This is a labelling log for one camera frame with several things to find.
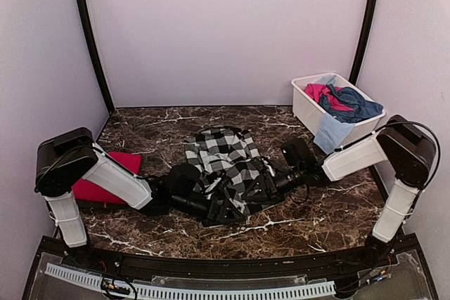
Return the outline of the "black white plaid shirt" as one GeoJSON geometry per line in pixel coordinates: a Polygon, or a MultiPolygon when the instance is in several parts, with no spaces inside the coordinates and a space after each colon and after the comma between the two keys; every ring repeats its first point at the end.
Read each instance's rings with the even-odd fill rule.
{"type": "Polygon", "coordinates": [[[275,176],[270,161],[259,154],[247,130],[231,126],[203,129],[184,141],[184,152],[187,163],[200,171],[193,189],[196,197],[229,199],[245,219],[285,201],[284,195],[279,195],[274,204],[242,200],[242,194],[258,176],[275,176]]]}

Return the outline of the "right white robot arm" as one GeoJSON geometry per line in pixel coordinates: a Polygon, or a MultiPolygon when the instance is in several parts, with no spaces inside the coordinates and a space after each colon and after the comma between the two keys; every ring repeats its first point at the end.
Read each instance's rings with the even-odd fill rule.
{"type": "Polygon", "coordinates": [[[371,241],[359,252],[359,262],[372,268],[385,258],[387,244],[411,215],[422,191],[434,178],[440,163],[440,144],[426,125],[390,117],[386,124],[359,139],[340,146],[317,160],[303,138],[281,147],[290,171],[261,174],[242,194],[251,203],[276,203],[284,194],[302,185],[326,187],[357,171],[381,162],[394,170],[394,185],[376,221],[371,241]]]}

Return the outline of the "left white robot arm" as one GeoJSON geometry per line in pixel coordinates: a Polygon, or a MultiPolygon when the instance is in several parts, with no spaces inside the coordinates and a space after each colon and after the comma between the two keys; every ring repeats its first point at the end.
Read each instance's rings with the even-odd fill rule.
{"type": "Polygon", "coordinates": [[[104,152],[88,128],[79,127],[39,145],[34,191],[48,203],[65,244],[72,248],[72,258],[84,269],[94,268],[99,254],[88,245],[89,236],[72,191],[81,180],[99,186],[146,216],[177,209],[200,219],[204,226],[245,218],[228,196],[227,176],[221,175],[210,193],[194,191],[200,172],[191,164],[180,164],[166,176],[142,177],[104,152]]]}

